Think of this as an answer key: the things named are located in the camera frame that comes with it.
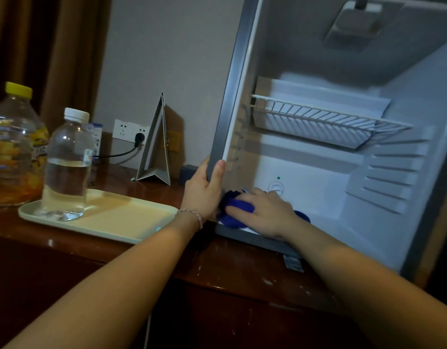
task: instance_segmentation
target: gray wall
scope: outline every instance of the gray wall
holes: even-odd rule
[[[199,164],[211,150],[242,6],[243,0],[113,0],[93,121],[110,133],[115,119],[149,126],[164,92],[168,129],[183,132],[183,151],[170,154],[172,174]],[[110,152],[131,147],[113,139]],[[140,156],[110,162],[136,168]]]

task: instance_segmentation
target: glossy wooden surface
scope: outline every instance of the glossy wooden surface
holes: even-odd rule
[[[130,179],[134,173],[124,167],[100,165],[93,169],[90,187],[180,206],[183,187],[177,183],[166,186],[155,180],[132,182]],[[227,330],[230,327],[239,328],[240,336],[235,338],[248,342],[243,339],[255,340],[259,338],[257,331],[270,331],[264,321],[270,323],[271,317],[275,316],[280,322],[279,328],[272,334],[266,333],[272,335],[273,340],[279,335],[287,335],[282,328],[286,327],[287,331],[293,331],[287,335],[287,343],[295,343],[303,335],[305,340],[309,337],[308,341],[315,341],[321,335],[319,330],[324,328],[333,333],[334,323],[337,323],[337,328],[342,328],[346,335],[342,345],[356,339],[364,341],[356,325],[347,318],[344,308],[306,262],[302,262],[304,273],[289,270],[282,255],[215,235],[214,226],[214,223],[206,223],[180,259],[158,310],[154,312],[156,335],[162,333],[171,337],[166,334],[167,328],[170,330],[167,319],[177,316],[180,326],[189,322],[197,331],[191,331],[186,337],[190,348],[198,339],[197,347],[205,347],[208,343],[205,333],[196,329],[203,325],[201,323],[217,326],[212,331],[226,328],[226,335],[232,333]],[[27,222],[18,217],[17,208],[0,208],[0,345],[77,282],[131,246]],[[181,305],[176,302],[179,298],[184,300]],[[257,316],[260,319],[254,319],[259,323],[257,331],[251,332],[251,328],[243,331],[240,326],[244,322],[240,318],[243,310],[237,310],[240,307],[246,309],[244,311],[259,309]],[[182,311],[183,315],[174,314],[176,311]],[[221,311],[228,315],[229,323],[225,318],[211,320]],[[313,329],[313,323],[321,325],[323,322],[324,327]],[[310,328],[310,336],[305,331],[296,332],[297,326],[302,325]],[[182,335],[180,331],[176,328],[170,333]],[[217,332],[212,335],[214,341],[220,336]],[[158,337],[155,338],[153,347],[162,347]],[[222,343],[235,342],[235,338],[231,335]]]

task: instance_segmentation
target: curtain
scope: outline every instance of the curtain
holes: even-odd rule
[[[5,82],[33,88],[49,132],[64,108],[93,112],[111,0],[0,0],[0,100]]]

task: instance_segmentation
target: open refrigerator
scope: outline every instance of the open refrigerator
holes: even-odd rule
[[[245,0],[208,176],[219,159],[225,190],[275,190],[409,272],[447,159],[447,4]],[[216,232],[299,256],[250,230]]]

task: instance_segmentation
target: person's left arm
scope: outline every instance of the person's left arm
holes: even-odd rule
[[[215,212],[225,162],[210,182],[206,159],[186,183],[181,209],[203,219]],[[125,348],[151,313],[175,265],[199,229],[191,212],[173,221],[84,279],[15,337],[11,348]]]

